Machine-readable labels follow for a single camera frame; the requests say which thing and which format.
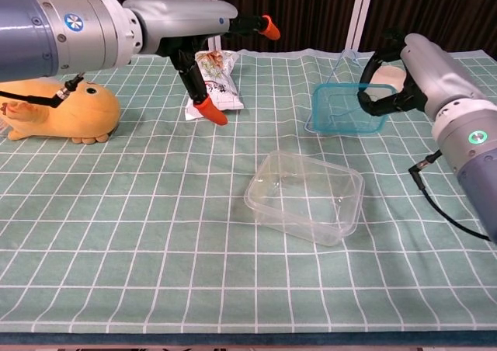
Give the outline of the yellow duck plush toy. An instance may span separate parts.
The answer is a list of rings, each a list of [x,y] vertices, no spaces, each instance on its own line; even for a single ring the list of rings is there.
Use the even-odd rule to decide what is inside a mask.
[[[8,139],[63,137],[75,144],[103,143],[120,119],[120,102],[106,87],[82,81],[58,107],[41,106],[0,96],[0,128]]]

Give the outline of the blue container lid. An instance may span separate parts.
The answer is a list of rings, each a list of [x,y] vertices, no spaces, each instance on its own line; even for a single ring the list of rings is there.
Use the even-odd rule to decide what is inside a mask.
[[[397,93],[386,84],[329,82],[320,84],[311,97],[311,113],[306,129],[324,135],[376,134],[388,116],[373,116],[362,109],[361,101],[372,102]]]

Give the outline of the clear plastic container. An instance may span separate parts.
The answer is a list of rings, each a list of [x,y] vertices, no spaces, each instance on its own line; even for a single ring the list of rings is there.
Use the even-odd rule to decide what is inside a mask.
[[[358,226],[362,175],[349,167],[287,151],[272,151],[259,166],[244,201],[262,226],[333,246]]]

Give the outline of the beige bowl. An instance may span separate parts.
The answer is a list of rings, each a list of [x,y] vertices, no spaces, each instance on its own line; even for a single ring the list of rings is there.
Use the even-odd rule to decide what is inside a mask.
[[[404,88],[406,76],[407,73],[403,68],[382,65],[374,72],[370,83],[375,85],[390,85],[397,92],[400,92]]]

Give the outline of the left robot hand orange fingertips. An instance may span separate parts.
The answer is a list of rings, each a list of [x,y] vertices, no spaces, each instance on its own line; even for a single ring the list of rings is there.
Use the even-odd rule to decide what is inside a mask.
[[[142,54],[168,57],[193,106],[209,121],[224,126],[228,118],[210,95],[195,54],[205,41],[216,36],[259,33],[278,40],[280,31],[268,15],[242,16],[230,3],[221,0],[126,0],[141,26]]]

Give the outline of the green grid tablecloth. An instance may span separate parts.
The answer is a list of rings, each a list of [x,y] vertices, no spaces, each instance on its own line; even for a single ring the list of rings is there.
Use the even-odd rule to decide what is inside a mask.
[[[305,127],[339,54],[242,52],[245,108],[187,121],[170,62],[90,75],[122,119],[105,144],[0,136],[0,332],[497,330],[497,246],[445,222],[408,168],[427,118],[380,133]],[[257,225],[244,194],[275,150],[365,180],[358,228],[328,248]]]

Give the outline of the white snack bag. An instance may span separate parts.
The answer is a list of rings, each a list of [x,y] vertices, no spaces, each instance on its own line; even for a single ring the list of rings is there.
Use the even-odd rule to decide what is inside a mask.
[[[193,100],[189,98],[185,108],[185,119],[205,118],[224,126],[228,123],[224,110],[244,108],[231,77],[238,60],[238,53],[232,50],[202,50],[196,53],[195,59],[200,67],[208,97],[207,101],[199,106],[195,106]]]

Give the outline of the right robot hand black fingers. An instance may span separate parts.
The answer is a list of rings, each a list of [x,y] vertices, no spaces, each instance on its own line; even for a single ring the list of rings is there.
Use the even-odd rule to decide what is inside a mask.
[[[364,86],[359,88],[357,98],[366,113],[383,116],[417,109],[433,119],[443,106],[457,99],[487,98],[463,66],[425,36],[397,30],[387,30],[385,36],[391,43],[374,52],[360,84],[370,84],[384,62],[402,61],[406,76],[399,92],[376,101]]]

